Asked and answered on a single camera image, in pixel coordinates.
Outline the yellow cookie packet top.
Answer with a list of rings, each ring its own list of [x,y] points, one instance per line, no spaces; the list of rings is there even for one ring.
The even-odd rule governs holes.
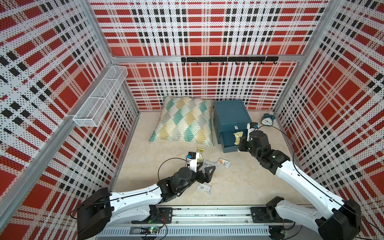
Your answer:
[[[204,153],[205,151],[206,151],[206,149],[204,149],[204,148],[197,148],[196,153],[199,154],[198,162],[203,162],[203,161],[204,161],[203,153]]]

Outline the yellow cookie packet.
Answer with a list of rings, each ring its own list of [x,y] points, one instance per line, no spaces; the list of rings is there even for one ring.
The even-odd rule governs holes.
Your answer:
[[[199,154],[198,162],[203,162],[203,161],[204,161],[203,153],[204,153],[205,151],[206,151],[206,149],[204,149],[204,148],[197,148],[196,153]]]
[[[238,146],[240,144],[240,140],[243,137],[243,134],[244,134],[243,131],[234,133],[234,137],[235,137],[234,145],[235,146]]]

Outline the teal three-drawer cabinet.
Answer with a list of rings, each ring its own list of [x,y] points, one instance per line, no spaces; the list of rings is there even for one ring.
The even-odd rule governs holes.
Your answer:
[[[247,136],[247,125],[252,121],[242,100],[217,101],[214,105],[214,128],[218,144],[224,153],[236,152],[235,133]]]

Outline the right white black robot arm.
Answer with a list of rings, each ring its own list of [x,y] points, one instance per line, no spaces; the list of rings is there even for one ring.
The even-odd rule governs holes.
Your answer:
[[[264,132],[252,131],[248,137],[242,137],[238,150],[250,153],[263,168],[287,182],[313,205],[311,209],[305,208],[275,197],[269,205],[280,218],[305,226],[324,240],[353,240],[360,233],[360,205],[344,200],[309,178],[290,157],[272,149]]]

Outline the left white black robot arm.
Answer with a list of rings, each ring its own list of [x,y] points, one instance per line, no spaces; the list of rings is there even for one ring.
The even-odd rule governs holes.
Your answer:
[[[125,193],[110,192],[108,188],[99,189],[75,208],[77,238],[89,239],[107,226],[124,222],[156,221],[160,216],[158,204],[181,196],[195,182],[208,184],[215,169],[212,166],[194,172],[182,167],[173,176],[152,186]]]

